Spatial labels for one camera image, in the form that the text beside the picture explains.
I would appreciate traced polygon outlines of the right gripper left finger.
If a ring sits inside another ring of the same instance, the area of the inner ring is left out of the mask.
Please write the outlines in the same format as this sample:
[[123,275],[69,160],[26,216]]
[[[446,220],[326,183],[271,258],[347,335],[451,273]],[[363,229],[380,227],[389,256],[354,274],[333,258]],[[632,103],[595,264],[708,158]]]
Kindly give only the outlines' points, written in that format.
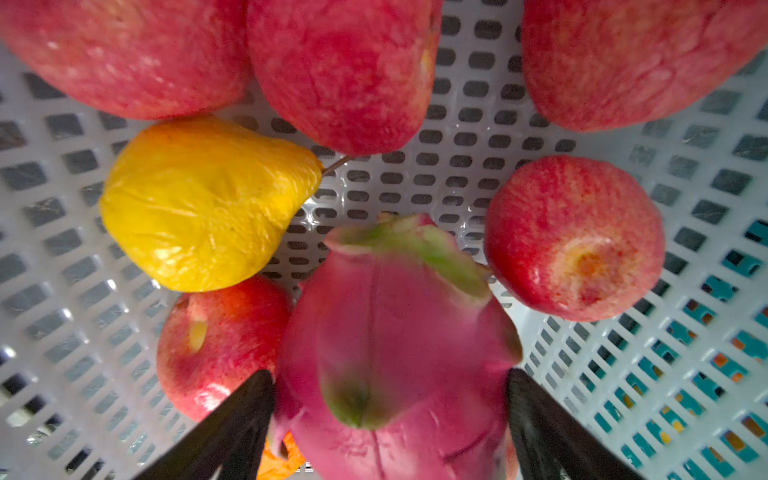
[[274,406],[272,375],[259,370],[136,478],[255,479]]

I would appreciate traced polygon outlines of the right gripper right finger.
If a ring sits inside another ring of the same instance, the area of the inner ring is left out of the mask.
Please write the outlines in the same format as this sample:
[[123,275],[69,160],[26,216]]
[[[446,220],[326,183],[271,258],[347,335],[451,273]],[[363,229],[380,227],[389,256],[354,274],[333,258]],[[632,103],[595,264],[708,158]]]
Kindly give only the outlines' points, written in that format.
[[642,479],[525,371],[508,371],[506,401],[509,429],[525,479]]

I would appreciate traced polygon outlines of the magenta dragon fruit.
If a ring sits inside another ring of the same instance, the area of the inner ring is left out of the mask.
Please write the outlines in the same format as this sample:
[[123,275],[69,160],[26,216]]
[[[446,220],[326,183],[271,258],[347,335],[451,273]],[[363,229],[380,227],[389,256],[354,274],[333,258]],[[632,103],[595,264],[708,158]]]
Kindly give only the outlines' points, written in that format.
[[523,347],[487,267],[424,213],[325,238],[281,342],[270,450],[324,479],[502,479]]

